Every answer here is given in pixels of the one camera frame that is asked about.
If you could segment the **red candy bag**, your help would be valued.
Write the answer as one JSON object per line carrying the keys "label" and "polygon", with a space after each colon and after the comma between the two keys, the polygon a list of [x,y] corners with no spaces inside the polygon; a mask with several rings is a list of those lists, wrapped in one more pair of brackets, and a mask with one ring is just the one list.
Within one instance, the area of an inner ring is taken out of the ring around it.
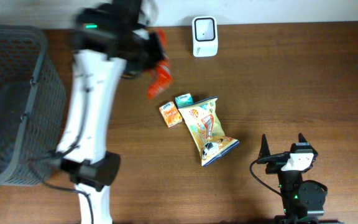
{"label": "red candy bag", "polygon": [[167,48],[166,35],[162,29],[157,29],[156,33],[160,45],[162,46],[163,59],[158,62],[155,68],[149,71],[149,73],[154,77],[154,81],[150,84],[147,90],[147,98],[149,100],[155,98],[158,94],[165,91],[173,81],[170,71],[169,57],[165,51]]}

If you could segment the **green tissue pack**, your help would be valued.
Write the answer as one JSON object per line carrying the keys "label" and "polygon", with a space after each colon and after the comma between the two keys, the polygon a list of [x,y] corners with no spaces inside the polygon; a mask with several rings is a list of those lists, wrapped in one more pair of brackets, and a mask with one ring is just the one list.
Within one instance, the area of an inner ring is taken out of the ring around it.
{"label": "green tissue pack", "polygon": [[178,108],[186,107],[192,105],[194,103],[192,95],[190,93],[186,93],[184,95],[177,96],[175,98],[175,103]]}

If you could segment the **orange tissue pack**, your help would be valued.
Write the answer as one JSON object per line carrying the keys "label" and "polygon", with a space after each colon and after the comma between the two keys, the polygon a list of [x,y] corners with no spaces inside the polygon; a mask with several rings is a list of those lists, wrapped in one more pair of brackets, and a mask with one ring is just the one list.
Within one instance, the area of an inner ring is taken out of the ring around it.
{"label": "orange tissue pack", "polygon": [[168,128],[183,121],[179,110],[175,106],[174,102],[169,101],[159,108],[159,111]]}

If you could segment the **cream snack bag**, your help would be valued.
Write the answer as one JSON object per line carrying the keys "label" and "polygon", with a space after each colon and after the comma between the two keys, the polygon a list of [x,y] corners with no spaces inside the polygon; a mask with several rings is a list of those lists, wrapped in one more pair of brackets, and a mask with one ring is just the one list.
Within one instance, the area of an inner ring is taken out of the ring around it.
{"label": "cream snack bag", "polygon": [[179,112],[190,131],[206,167],[222,158],[239,145],[239,141],[225,134],[216,114],[217,96],[209,97],[191,105],[179,107]]}

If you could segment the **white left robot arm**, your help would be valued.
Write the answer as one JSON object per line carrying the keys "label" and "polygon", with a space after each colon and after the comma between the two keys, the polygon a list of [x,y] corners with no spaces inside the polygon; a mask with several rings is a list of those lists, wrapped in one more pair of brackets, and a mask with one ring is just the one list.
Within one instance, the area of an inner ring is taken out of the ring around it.
{"label": "white left robot arm", "polygon": [[164,58],[161,38],[148,29],[157,12],[153,1],[113,0],[75,17],[70,107],[51,165],[73,182],[82,223],[112,223],[110,187],[121,158],[106,149],[108,123],[119,82]]}

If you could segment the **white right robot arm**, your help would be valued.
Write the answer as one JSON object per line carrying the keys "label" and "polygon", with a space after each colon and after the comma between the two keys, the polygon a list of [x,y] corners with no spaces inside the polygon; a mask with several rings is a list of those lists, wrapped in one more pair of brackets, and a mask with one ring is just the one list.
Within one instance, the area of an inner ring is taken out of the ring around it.
{"label": "white right robot arm", "polygon": [[324,215],[324,203],[328,188],[315,180],[305,180],[302,174],[313,167],[318,152],[305,139],[298,135],[289,151],[271,154],[266,135],[262,136],[257,164],[265,164],[266,174],[278,176],[282,199],[283,215],[277,215],[274,223],[318,223]]}

